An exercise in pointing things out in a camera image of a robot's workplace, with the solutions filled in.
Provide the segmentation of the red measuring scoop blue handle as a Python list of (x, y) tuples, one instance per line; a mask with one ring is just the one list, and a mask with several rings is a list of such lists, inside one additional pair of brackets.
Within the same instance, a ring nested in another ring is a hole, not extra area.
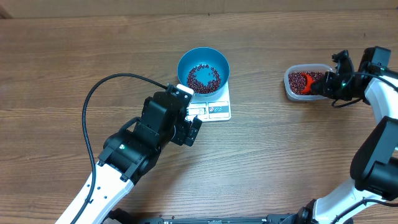
[(312, 85), (312, 83), (314, 82), (314, 81), (313, 81), (313, 78), (312, 78), (309, 74), (304, 73), (304, 72), (302, 72), (301, 75), (304, 77), (304, 79), (305, 79), (305, 81), (306, 81), (305, 87), (304, 87), (303, 90), (301, 91), (301, 94), (310, 93), (311, 90), (312, 90), (312, 89), (311, 89), (311, 85)]

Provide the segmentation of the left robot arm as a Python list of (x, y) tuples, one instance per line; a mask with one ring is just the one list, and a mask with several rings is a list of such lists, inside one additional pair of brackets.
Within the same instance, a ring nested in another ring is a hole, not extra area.
[(146, 98), (142, 114), (105, 141), (92, 172), (57, 223), (102, 223), (110, 210), (157, 163), (170, 142), (192, 146), (202, 121), (187, 119), (194, 91), (169, 85)]

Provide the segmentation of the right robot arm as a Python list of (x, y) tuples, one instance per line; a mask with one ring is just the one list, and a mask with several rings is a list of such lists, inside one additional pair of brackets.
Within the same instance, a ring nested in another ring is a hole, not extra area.
[(369, 105), (376, 127), (354, 155), (350, 178), (328, 195), (301, 208), (292, 223), (352, 223), (375, 205), (397, 206), (397, 72), (389, 69), (389, 49), (366, 48), (355, 69), (347, 50), (332, 56), (336, 67), (310, 85), (318, 95), (346, 105)]

